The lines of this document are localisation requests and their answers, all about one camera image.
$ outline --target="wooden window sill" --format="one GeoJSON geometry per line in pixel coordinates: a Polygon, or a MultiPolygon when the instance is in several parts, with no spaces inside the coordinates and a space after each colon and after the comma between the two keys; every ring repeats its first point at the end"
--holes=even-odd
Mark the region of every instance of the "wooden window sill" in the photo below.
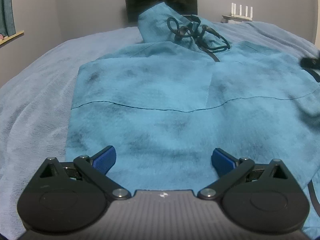
{"type": "Polygon", "coordinates": [[[0,40],[0,45],[6,43],[7,41],[9,41],[9,40],[11,40],[11,39],[13,39],[13,38],[15,38],[15,37],[23,34],[23,33],[24,33],[24,31],[17,32],[16,34],[14,34],[14,35],[12,35],[12,36],[10,36],[10,37],[7,37],[7,38],[5,38],[5,39],[3,39],[2,41],[0,40]]]}

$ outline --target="folded blue fabric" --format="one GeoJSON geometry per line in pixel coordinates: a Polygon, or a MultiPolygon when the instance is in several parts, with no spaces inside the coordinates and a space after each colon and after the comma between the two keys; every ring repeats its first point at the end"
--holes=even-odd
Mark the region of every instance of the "folded blue fabric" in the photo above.
{"type": "MultiPolygon", "coordinates": [[[[145,43],[80,67],[66,161],[113,145],[117,161],[108,177],[131,193],[197,193],[218,179],[210,157],[220,147],[257,163],[280,158],[305,189],[320,168],[319,84],[297,58],[248,41],[214,62],[192,38],[174,42],[169,16],[189,23],[158,4],[139,18],[145,43]]],[[[224,44],[208,33],[205,39],[224,44]]],[[[312,209],[304,230],[320,235],[312,209]]]]}

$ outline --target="curtain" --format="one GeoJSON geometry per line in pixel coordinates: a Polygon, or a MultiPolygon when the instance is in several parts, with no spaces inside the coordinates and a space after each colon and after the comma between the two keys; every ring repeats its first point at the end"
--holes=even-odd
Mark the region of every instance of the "curtain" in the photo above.
{"type": "Polygon", "coordinates": [[[0,0],[0,33],[12,36],[16,33],[13,21],[12,0],[0,0]]]}

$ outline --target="blue gripper pad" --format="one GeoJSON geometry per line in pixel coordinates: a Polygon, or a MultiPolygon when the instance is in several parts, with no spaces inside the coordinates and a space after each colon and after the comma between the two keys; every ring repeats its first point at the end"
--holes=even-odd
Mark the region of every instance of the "blue gripper pad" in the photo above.
{"type": "Polygon", "coordinates": [[[90,159],[91,165],[106,175],[116,163],[116,149],[113,146],[107,146],[90,159]]]}
{"type": "Polygon", "coordinates": [[[211,161],[219,177],[222,177],[239,165],[238,159],[220,148],[214,149],[211,161]]]}

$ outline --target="tied black cord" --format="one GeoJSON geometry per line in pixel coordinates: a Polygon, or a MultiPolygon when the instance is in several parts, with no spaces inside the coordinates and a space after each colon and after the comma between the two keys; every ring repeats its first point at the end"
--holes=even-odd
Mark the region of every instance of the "tied black cord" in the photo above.
{"type": "Polygon", "coordinates": [[[174,40],[177,41],[181,41],[183,38],[190,38],[192,37],[195,40],[196,45],[199,47],[199,49],[201,49],[202,51],[206,52],[210,57],[212,57],[214,59],[214,61],[216,62],[220,62],[220,60],[217,58],[217,56],[214,54],[215,51],[217,50],[222,50],[222,49],[230,49],[230,44],[229,42],[223,37],[221,36],[219,33],[217,33],[214,29],[208,27],[207,25],[203,25],[202,26],[202,31],[201,33],[199,33],[198,28],[201,24],[201,21],[199,19],[199,17],[194,16],[194,15],[190,15],[188,16],[191,20],[191,23],[188,24],[188,26],[179,26],[179,23],[177,21],[176,18],[174,17],[169,17],[167,19],[167,26],[169,28],[169,30],[175,34],[174,40]],[[174,21],[177,29],[174,30],[171,27],[171,21],[174,21]],[[196,30],[193,31],[192,26],[193,23],[192,22],[196,22],[196,30]],[[215,47],[215,48],[211,48],[207,45],[207,43],[204,41],[204,34],[208,32],[210,34],[213,34],[214,36],[218,37],[219,39],[222,39],[223,42],[225,43],[224,46],[219,46],[219,47],[215,47]]]}

